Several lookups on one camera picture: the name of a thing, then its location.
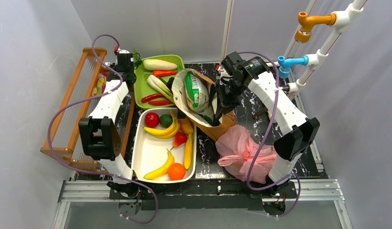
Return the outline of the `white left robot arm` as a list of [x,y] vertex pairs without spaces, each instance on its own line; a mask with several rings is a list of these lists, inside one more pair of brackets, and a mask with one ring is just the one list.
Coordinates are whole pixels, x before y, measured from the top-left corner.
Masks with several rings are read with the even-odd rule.
[[119,185],[128,184],[133,176],[122,151],[122,137],[116,128],[118,112],[129,94],[127,81],[135,79],[133,54],[115,51],[116,63],[110,67],[102,96],[94,110],[78,123],[83,152],[100,163]]

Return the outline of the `orange candy bag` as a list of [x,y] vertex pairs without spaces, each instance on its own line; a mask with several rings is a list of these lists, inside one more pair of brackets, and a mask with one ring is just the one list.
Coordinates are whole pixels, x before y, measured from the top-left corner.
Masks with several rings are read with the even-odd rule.
[[92,90],[91,96],[96,96],[96,95],[100,95],[100,94],[104,93],[106,80],[107,80],[106,73],[99,73],[98,74],[96,81],[95,81],[95,85]]

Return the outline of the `green chips bag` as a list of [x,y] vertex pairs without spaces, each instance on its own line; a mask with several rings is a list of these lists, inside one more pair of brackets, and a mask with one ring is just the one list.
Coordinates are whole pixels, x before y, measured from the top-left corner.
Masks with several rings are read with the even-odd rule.
[[188,72],[185,76],[185,87],[187,103],[191,110],[196,113],[213,112],[207,88],[191,72]]

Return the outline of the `brown paper bag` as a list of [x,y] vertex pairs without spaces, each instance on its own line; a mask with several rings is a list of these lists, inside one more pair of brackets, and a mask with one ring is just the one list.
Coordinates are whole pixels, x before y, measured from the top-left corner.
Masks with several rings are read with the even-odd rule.
[[197,70],[186,68],[174,77],[171,91],[177,108],[206,135],[217,141],[237,122],[232,111],[215,117],[218,114],[215,85]]

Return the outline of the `pink plastic grocery bag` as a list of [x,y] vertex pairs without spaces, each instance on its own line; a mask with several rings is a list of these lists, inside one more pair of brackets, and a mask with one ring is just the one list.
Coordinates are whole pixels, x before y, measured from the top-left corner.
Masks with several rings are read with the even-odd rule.
[[264,145],[255,163],[252,163],[258,147],[259,144],[253,141],[245,127],[232,126],[216,141],[217,152],[220,154],[218,164],[241,181],[247,180],[249,167],[253,164],[249,180],[265,184],[277,153],[274,146]]

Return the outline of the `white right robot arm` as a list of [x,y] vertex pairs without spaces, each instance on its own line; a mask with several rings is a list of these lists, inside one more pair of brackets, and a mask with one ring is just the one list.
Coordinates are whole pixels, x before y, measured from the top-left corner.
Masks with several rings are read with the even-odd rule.
[[273,121],[277,121],[283,134],[274,143],[278,155],[266,178],[268,186],[273,187],[288,182],[300,155],[312,144],[320,123],[317,118],[308,118],[300,111],[279,85],[279,79],[290,72],[292,65],[306,65],[309,62],[308,57],[287,59],[279,56],[279,67],[273,65],[275,74],[270,73],[270,67],[264,59],[264,56],[256,56],[244,60],[238,52],[233,52],[223,59],[221,66],[230,79],[223,85],[215,86],[217,102],[213,104],[213,123],[218,125],[223,115],[240,105],[238,97],[246,89],[261,100],[272,113],[268,127],[272,126]]

